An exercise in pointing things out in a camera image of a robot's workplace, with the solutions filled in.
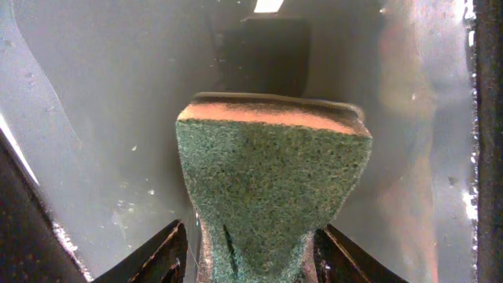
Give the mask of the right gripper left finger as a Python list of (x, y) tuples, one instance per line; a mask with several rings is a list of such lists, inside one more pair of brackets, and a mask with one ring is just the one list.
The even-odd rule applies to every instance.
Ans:
[(188, 240), (176, 219), (93, 283), (182, 283)]

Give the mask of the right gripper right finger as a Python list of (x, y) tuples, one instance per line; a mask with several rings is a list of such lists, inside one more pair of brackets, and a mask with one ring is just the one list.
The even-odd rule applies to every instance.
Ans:
[(331, 224), (316, 230), (313, 259), (319, 283), (408, 283)]

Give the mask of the dark green sponge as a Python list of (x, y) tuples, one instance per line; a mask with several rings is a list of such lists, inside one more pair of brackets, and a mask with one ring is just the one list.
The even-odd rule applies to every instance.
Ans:
[(373, 138), (356, 105), (274, 94), (196, 94), (176, 119), (202, 230), (200, 282), (296, 282), (314, 233), (358, 184)]

